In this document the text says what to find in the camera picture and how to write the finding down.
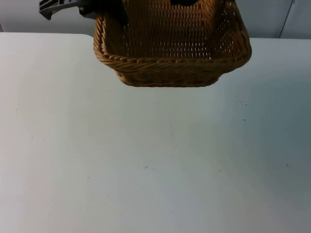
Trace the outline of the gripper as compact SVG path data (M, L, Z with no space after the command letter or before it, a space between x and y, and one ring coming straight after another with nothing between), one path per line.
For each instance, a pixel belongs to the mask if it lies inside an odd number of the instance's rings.
M96 19L100 11L99 0L41 0L39 13L47 20L60 10L79 6L79 14L84 18ZM107 0L106 11L122 27L128 24L128 17L122 0Z

